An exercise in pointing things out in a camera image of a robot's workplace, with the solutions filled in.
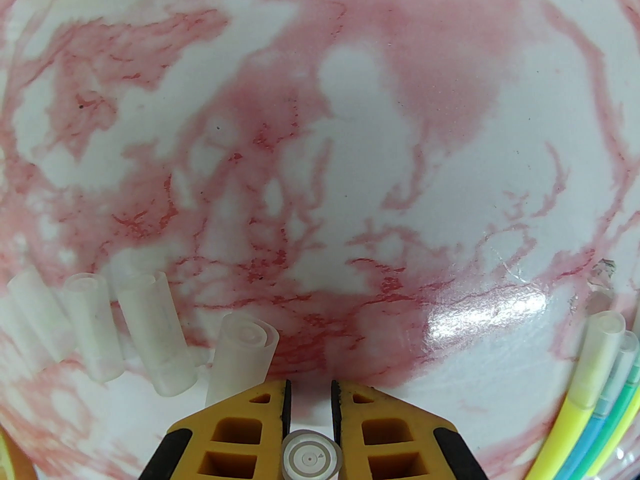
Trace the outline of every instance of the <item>glossy white surface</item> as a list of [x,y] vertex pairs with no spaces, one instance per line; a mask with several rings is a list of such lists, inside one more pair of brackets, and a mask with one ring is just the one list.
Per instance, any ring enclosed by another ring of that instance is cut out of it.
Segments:
[[[25,251],[54,287],[163,270],[194,352],[229,310],[279,331],[299,425],[358,380],[523,478],[590,293],[640,282],[637,9],[0,0],[6,281]],[[133,478],[204,406],[204,367],[161,398],[132,350],[106,387],[19,355],[0,334],[0,423],[52,478]]]

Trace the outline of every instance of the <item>translucent plastic tube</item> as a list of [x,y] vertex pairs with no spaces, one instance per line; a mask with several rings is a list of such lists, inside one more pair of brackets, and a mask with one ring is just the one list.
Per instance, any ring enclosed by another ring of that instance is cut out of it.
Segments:
[[176,396],[198,380],[176,314],[167,275],[138,274],[119,287],[118,301],[131,339],[161,396]]
[[38,374],[56,363],[25,316],[18,310],[12,297],[2,301],[0,322],[2,330],[9,335],[31,373]]
[[594,480],[635,480],[640,475],[640,418],[635,418]]
[[635,320],[633,321],[633,334],[640,339],[640,299],[635,307]]
[[107,382],[124,372],[109,288],[98,274],[75,274],[64,282],[64,301],[89,377]]
[[262,384],[279,339],[274,327],[257,318],[238,313],[229,313],[222,318],[206,406]]
[[564,464],[594,413],[620,349],[625,326],[625,319],[615,311],[602,311],[588,318],[569,391],[526,480],[550,480]]
[[602,428],[593,444],[590,446],[589,451],[571,476],[572,479],[582,480],[587,471],[590,470],[594,462],[596,462],[598,457],[601,455],[603,449],[609,443],[611,436],[618,428],[618,425],[622,418],[624,418],[627,411],[640,401],[640,398],[638,397],[638,393],[640,393],[638,385],[640,385],[640,354],[638,354],[635,362],[633,363],[633,367],[629,372],[629,376],[626,378],[622,391],[615,401],[613,409],[611,409],[610,414],[606,417],[604,425],[602,425]]
[[56,362],[69,357],[76,348],[74,330],[38,270],[28,267],[11,279],[7,288],[51,357]]
[[583,458],[589,452],[591,446],[596,441],[598,434],[601,432],[604,426],[607,416],[611,413],[613,406],[620,395],[622,388],[627,381],[629,372],[634,365],[636,358],[638,357],[638,349],[640,343],[638,338],[633,332],[624,332],[622,338],[622,344],[620,350],[617,352],[613,368],[606,380],[606,384],[602,389],[602,393],[599,396],[596,408],[593,411],[589,422],[585,426],[582,435],[576,442],[573,450],[567,457],[566,461],[555,476],[555,480],[567,480],[573,478],[573,473],[580,466]]
[[629,430],[629,427],[631,427],[631,423],[634,422],[634,418],[637,416],[639,410],[640,388],[636,388],[633,398],[631,398],[631,402],[629,402],[626,410],[620,417],[618,424],[613,429],[613,432],[611,432],[610,438],[587,471],[588,476],[594,477],[600,472],[620,441],[622,441],[622,438],[625,436],[627,430]]

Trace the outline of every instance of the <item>blue tube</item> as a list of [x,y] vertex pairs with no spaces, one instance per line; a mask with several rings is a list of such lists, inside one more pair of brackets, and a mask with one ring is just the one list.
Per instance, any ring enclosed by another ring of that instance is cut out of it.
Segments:
[[585,455],[587,455],[587,452],[596,441],[596,438],[602,430],[606,420],[606,417],[603,418],[597,415],[591,416],[589,422],[582,431],[580,439],[576,442],[573,450],[569,454],[569,457],[564,461],[560,471],[555,475],[555,480],[569,480],[569,478],[571,478],[571,475],[576,471],[576,468],[580,466],[580,462],[583,461]]

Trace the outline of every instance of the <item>circular disc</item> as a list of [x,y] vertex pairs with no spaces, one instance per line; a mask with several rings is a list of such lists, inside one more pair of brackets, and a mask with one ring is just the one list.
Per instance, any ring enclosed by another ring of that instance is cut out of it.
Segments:
[[329,480],[343,465],[343,452],[327,436],[296,430],[282,441],[285,480]]

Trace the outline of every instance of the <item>black rubber edge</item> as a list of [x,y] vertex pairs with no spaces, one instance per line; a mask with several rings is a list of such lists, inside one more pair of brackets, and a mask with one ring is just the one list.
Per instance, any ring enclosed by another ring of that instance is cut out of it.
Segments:
[[170,480],[193,435],[188,428],[180,428],[164,436],[139,480]]
[[331,381],[331,416],[333,418],[333,440],[338,446],[343,435],[343,410],[340,408],[340,382]]
[[287,380],[284,384],[284,400],[282,400],[282,441],[289,435],[291,430],[291,381]]
[[456,480],[489,480],[460,434],[439,427],[433,436]]

